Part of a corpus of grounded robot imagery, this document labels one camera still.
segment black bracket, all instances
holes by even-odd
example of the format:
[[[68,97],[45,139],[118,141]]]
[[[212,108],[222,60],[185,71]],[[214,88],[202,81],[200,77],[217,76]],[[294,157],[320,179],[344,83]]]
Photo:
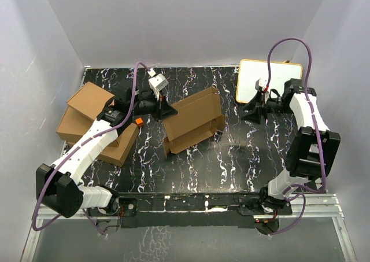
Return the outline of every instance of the black bracket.
[[[260,198],[258,200],[258,208],[261,210],[261,212],[263,212],[263,207],[270,208],[273,211],[282,211],[282,209],[285,209],[287,207],[286,204],[286,200],[279,200],[268,195],[268,184],[261,188]]]
[[[260,209],[257,193],[118,193],[123,208],[121,228],[144,226],[238,226],[254,228]],[[92,216],[104,216],[89,209]],[[285,206],[280,215],[290,215]]]
[[[274,89],[271,89],[271,92],[275,93],[277,97],[272,98],[270,95],[266,101],[265,92],[257,90],[257,93],[252,100],[243,107],[243,110],[247,111],[247,113],[241,119],[262,124],[262,121],[267,119],[268,113],[292,113],[289,103],[293,95],[295,93],[303,93],[304,88],[302,86],[302,80],[290,79],[284,83],[284,93],[282,97]],[[311,87],[308,88],[308,93],[316,96],[315,90]]]
[[[159,100],[157,100],[152,90],[139,90],[138,103],[135,105],[134,114],[151,114],[155,120],[163,120],[176,115],[177,110],[170,106],[167,97],[162,92],[160,92]]]
[[[54,170],[54,166],[42,164],[36,170],[36,198],[38,199],[45,182]],[[61,214],[72,217],[81,207],[83,193],[69,177],[68,172],[57,172],[46,189],[42,204]]]
[[[104,120],[110,123],[110,126],[114,127],[120,124],[126,117],[130,103],[124,102],[121,98],[112,97],[109,99],[102,110],[102,112],[97,116],[98,120]],[[132,114],[126,123],[117,129],[118,135],[132,123]]]
[[[341,136],[338,133],[326,131],[320,132],[320,139],[323,146],[325,173],[328,176],[341,142]],[[319,154],[311,149],[311,146],[316,144],[316,133],[311,127],[301,127],[298,130],[285,159],[285,166],[290,176],[308,177],[309,180],[321,177]]]

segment cardboard box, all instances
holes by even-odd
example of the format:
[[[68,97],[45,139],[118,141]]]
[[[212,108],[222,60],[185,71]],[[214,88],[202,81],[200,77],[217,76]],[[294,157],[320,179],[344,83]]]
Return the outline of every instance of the cardboard box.
[[[167,137],[164,138],[165,154],[179,153],[225,128],[226,117],[221,113],[219,91],[209,87],[172,106],[176,116],[163,120]]]
[[[57,134],[63,141],[76,143],[90,129],[92,122],[74,108],[67,107],[62,120],[57,128]],[[118,147],[121,135],[109,144],[111,147]]]
[[[68,107],[58,126],[57,134],[67,142],[78,142],[112,97],[114,97],[112,93],[101,87],[90,82],[86,83],[67,101]],[[109,146],[118,147],[120,141],[121,136]]]
[[[98,159],[122,167],[138,135],[138,126],[134,123],[130,124],[120,136],[120,145],[118,147],[106,147],[98,156]],[[68,142],[68,145],[72,147],[74,143]]]
[[[67,101],[67,104],[85,117],[88,117],[91,121],[94,121],[104,108],[106,102],[112,97],[114,97],[112,93],[91,82],[87,82]]]

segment whiteboard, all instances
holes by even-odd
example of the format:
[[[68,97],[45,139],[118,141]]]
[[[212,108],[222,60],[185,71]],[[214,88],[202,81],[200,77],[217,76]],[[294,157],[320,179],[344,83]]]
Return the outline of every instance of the whiteboard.
[[[248,103],[256,94],[256,81],[268,80],[266,61],[241,60],[239,65],[236,101]],[[280,95],[284,92],[284,83],[290,79],[302,79],[302,65],[283,62],[271,62],[270,88],[275,88]]]

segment cardboard flap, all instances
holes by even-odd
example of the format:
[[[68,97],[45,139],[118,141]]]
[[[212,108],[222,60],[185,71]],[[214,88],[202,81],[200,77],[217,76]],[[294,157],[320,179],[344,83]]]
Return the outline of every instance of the cardboard flap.
[[[84,135],[91,127],[90,119],[82,116],[78,111],[67,107],[57,129],[58,134]]]
[[[93,121],[112,97],[114,97],[112,93],[87,82],[67,101],[67,104]]]
[[[200,99],[200,98],[202,98],[202,97],[204,97],[208,94],[212,94],[212,93],[218,94],[219,91],[215,87],[208,87],[205,90],[202,90],[198,93],[195,93],[191,96],[188,96],[187,98],[184,98],[184,99],[180,100],[179,102],[176,102],[176,103],[172,104],[172,107],[174,107],[175,109],[179,109],[182,106],[190,104],[190,103],[192,103],[192,102],[194,102],[194,101],[196,101],[196,100],[198,100],[198,99]]]
[[[165,154],[169,152],[177,154],[187,148],[196,145],[198,142],[204,141],[209,137],[213,136],[217,131],[217,125],[219,120],[212,120],[207,122],[200,127],[191,130],[190,132],[176,138],[174,141],[170,142],[166,137],[164,142]]]
[[[216,124],[215,127],[219,131],[224,131],[225,126],[226,126],[226,116],[220,115],[218,118],[214,119]]]
[[[170,142],[219,117],[221,115],[220,96],[208,93],[202,98],[177,108],[177,111],[176,116],[163,121]]]

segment cable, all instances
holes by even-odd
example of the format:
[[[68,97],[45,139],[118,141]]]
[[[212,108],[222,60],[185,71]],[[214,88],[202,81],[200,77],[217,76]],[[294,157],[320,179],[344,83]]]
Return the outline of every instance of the cable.
[[[129,110],[127,112],[127,115],[126,117],[124,118],[124,120],[117,126],[114,126],[110,129],[107,129],[105,131],[102,131],[100,133],[97,133],[96,135],[94,135],[94,138],[98,137],[98,136],[101,136],[107,132],[110,132],[110,131],[113,131],[115,129],[118,129],[120,127],[122,127],[126,122],[127,120],[129,119],[131,113],[132,113],[132,110],[134,108],[134,101],[135,101],[135,87],[136,87],[136,79],[137,79],[137,74],[138,74],[138,67],[139,65],[142,65],[145,67],[145,69],[147,71],[149,71],[149,67],[147,67],[145,64],[143,64],[142,62],[138,61],[135,65],[135,69],[134,69],[134,77],[132,78],[132,94],[131,94],[131,102],[130,102],[130,105],[129,105]],[[89,141],[91,141],[92,138],[88,138],[86,139],[86,141],[84,141],[83,143],[81,143],[81,147],[84,146],[85,144],[87,144]],[[61,162],[60,164],[58,164],[54,170],[52,171],[52,173],[50,174],[49,178],[47,179],[47,181],[45,182],[45,185],[43,186],[42,190],[41,190],[41,193],[40,193],[40,196],[37,200],[37,203],[35,205],[35,209],[34,209],[34,213],[32,215],[32,228],[35,230],[35,231],[40,231],[40,230],[43,230],[45,227],[49,226],[53,221],[55,221],[56,219],[58,219],[61,215],[57,215],[55,216],[54,218],[52,218],[51,220],[49,220],[46,224],[44,224],[43,226],[41,227],[37,227],[36,226],[36,220],[37,220],[37,216],[38,216],[38,213],[39,213],[39,210],[40,210],[40,206],[41,206],[41,202],[42,202],[42,199],[43,197],[45,196],[45,192],[46,192],[46,189],[48,188],[49,184],[51,183],[51,181],[53,180],[54,176],[57,174],[57,172],[59,171],[59,169],[65,164],[65,162],[68,161],[69,158],[71,158],[80,148],[80,146],[77,146],[73,151],[71,151]],[[85,215],[87,216],[87,218],[93,222],[93,220],[88,216],[88,214],[86,213],[86,211],[84,210],[84,213]],[[96,226],[96,228],[98,229],[99,232],[103,232],[99,227]]]
[[[103,230],[101,230],[100,229],[100,227],[98,227],[95,223],[94,223],[94,221],[93,221],[93,219],[88,215],[88,213],[86,212],[86,210],[85,209],[82,209],[82,211],[84,212],[84,214],[85,214],[85,216],[86,216],[86,218],[88,218],[88,220],[90,221],[90,223],[99,231],[99,233],[100,234],[102,234],[103,236],[105,236],[105,237],[108,237],[108,234],[105,232],[105,230],[103,231]]]
[[[286,228],[283,228],[281,230],[277,230],[276,232],[269,234],[269,236],[278,235],[280,233],[288,231],[289,229],[292,229],[293,227],[295,227],[299,223],[299,221],[301,220],[301,218],[302,218],[302,216],[305,212],[305,208],[306,208],[306,197],[305,197],[305,195],[304,194],[299,194],[299,195],[301,195],[303,197],[303,207],[302,207],[302,211],[301,211],[301,214],[299,215],[299,217],[291,225],[289,225]]]
[[[275,90],[274,88],[270,89],[270,91],[272,93],[275,93],[277,97],[280,97],[280,93],[277,90]]]
[[[118,224],[115,225],[115,226],[107,226],[105,229],[104,229],[104,232],[108,230],[109,227],[120,227]]]
[[[272,222],[278,216],[278,211],[279,211],[278,209],[275,210],[275,213],[273,214],[273,217],[271,219],[262,219],[262,220],[257,219],[256,223],[268,223],[268,222]]]
[[[275,49],[275,47],[277,45],[279,45],[280,43],[284,42],[284,41],[287,41],[287,40],[296,40],[296,41],[299,41],[301,42],[305,47],[306,47],[306,50],[307,50],[307,54],[308,54],[308,66],[307,66],[307,72],[306,72],[306,77],[305,77],[305,82],[304,82],[304,92],[305,92],[305,96],[306,96],[306,100],[308,102],[308,105],[310,106],[310,109],[311,109],[311,115],[312,115],[312,121],[313,121],[313,125],[314,125],[314,130],[315,130],[315,133],[316,133],[316,139],[317,139],[317,147],[319,148],[319,159],[320,159],[320,169],[321,169],[321,179],[322,179],[322,186],[320,187],[320,189],[318,190],[314,190],[314,189],[311,189],[310,187],[307,187],[307,186],[304,186],[304,185],[301,185],[301,184],[292,184],[290,187],[286,188],[284,191],[283,191],[283,195],[285,195],[290,189],[291,187],[299,187],[299,188],[302,188],[306,191],[309,191],[311,193],[315,193],[315,194],[321,194],[321,193],[324,193],[325,192],[325,189],[326,189],[326,172],[325,172],[325,163],[324,163],[324,153],[323,153],[323,145],[321,143],[321,138],[320,138],[320,130],[319,130],[319,126],[317,124],[317,120],[316,120],[316,116],[315,116],[315,109],[309,99],[309,96],[308,96],[308,89],[307,89],[307,83],[308,83],[308,77],[310,75],[310,72],[311,72],[311,64],[312,64],[312,54],[311,54],[311,49],[310,47],[300,38],[285,38],[285,39],[282,39],[280,41],[278,41],[277,43],[274,44],[274,46],[272,46],[272,48],[270,49],[270,52],[268,53],[268,56],[267,56],[267,68],[268,68],[268,81],[267,81],[267,87],[269,86],[270,84],[270,81],[271,81],[271,65],[270,65],[270,60],[271,60],[271,54],[272,54],[272,51]],[[279,230],[275,233],[272,233],[271,235],[276,235],[276,234],[279,234],[279,233],[282,233],[284,231],[287,231],[289,229],[291,229],[292,227],[294,227],[302,218],[302,215],[305,211],[305,208],[306,208],[306,197],[304,196],[303,193],[299,193],[297,195],[295,195],[294,197],[292,198],[286,198],[284,197],[284,199],[288,202],[296,199],[297,197],[299,196],[302,196],[304,198],[304,202],[303,202],[303,207],[302,207],[302,212],[300,214],[300,216],[298,217],[298,219],[293,223],[291,224],[290,226],[282,229],[282,230]]]

